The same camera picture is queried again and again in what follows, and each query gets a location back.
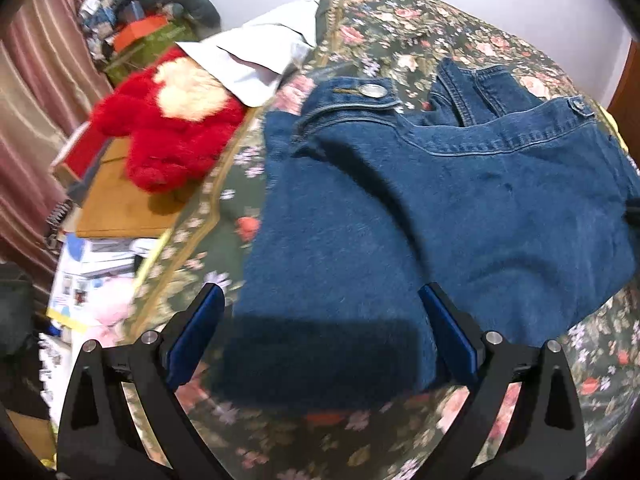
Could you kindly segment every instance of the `orange box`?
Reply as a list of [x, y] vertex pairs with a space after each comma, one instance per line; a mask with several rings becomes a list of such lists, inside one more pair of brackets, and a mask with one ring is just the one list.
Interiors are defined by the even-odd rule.
[[167, 23], [169, 21], [164, 16], [149, 16], [144, 20], [129, 23], [113, 40], [113, 49], [116, 52], [121, 52], [134, 41], [144, 38], [148, 34], [164, 27]]

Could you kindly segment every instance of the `denim fabric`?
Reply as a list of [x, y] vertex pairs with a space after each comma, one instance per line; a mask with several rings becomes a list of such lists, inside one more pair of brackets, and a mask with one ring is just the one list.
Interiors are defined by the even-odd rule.
[[[363, 95], [364, 84], [386, 90]], [[246, 404], [356, 408], [449, 378], [417, 290], [541, 345], [631, 279], [639, 179], [580, 97], [503, 67], [438, 67], [430, 110], [391, 80], [320, 83], [267, 115], [262, 225], [216, 385]]]

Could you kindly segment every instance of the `floral blanket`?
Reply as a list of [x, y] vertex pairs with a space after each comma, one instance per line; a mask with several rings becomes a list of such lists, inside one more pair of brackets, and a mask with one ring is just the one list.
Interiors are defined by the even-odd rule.
[[[364, 74], [393, 78], [404, 107], [420, 109], [436, 64], [445, 56], [470, 68], [506, 64], [542, 98], [578, 93], [535, 47], [438, 0], [322, 0], [317, 28], [318, 47], [271, 108], [300, 113], [318, 80]], [[252, 110], [182, 212], [138, 291], [125, 342], [185, 309], [204, 281], [223, 288], [226, 314], [232, 315], [264, 202], [262, 117], [267, 109]], [[639, 287], [633, 280], [560, 338], [580, 396], [589, 465], [623, 425], [640, 391]], [[296, 416], [245, 409], [207, 386], [224, 335], [223, 323], [193, 379], [176, 394], [204, 442], [238, 479], [408, 480], [466, 398], [464, 388], [451, 387], [396, 399], [378, 411]], [[478, 463], [495, 454], [518, 391], [517, 384], [510, 386]], [[134, 390], [127, 395], [149, 454], [164, 462]]]

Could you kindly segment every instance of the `blue gripper pad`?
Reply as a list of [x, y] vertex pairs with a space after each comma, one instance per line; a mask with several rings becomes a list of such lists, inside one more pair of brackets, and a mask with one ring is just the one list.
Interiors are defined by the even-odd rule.
[[191, 380], [224, 311], [225, 295], [222, 289], [207, 283], [188, 309], [176, 314], [191, 317], [166, 354], [165, 380], [171, 390], [175, 391], [178, 386]]
[[481, 332], [469, 314], [460, 312], [436, 283], [418, 291], [424, 305], [438, 354], [457, 384], [473, 386], [484, 362]]

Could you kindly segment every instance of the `metal bolt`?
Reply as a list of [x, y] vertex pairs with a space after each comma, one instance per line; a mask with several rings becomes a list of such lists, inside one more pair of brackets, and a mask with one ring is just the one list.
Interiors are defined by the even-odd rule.
[[95, 350], [97, 343], [95, 342], [95, 339], [89, 339], [89, 341], [85, 341], [84, 344], [82, 345], [82, 350], [84, 352], [93, 352]]
[[547, 341], [546, 347], [549, 348], [549, 350], [551, 350], [554, 354], [557, 354], [559, 351], [562, 350], [560, 343], [555, 339], [551, 339], [550, 341]]
[[502, 342], [502, 336], [500, 335], [500, 333], [494, 332], [493, 330], [491, 330], [491, 332], [487, 332], [484, 335], [484, 338], [492, 345], [499, 345]]
[[142, 342], [145, 345], [150, 345], [151, 343], [155, 343], [158, 340], [158, 332], [156, 332], [155, 330], [147, 330], [145, 333], [143, 333], [140, 339], [142, 339]]

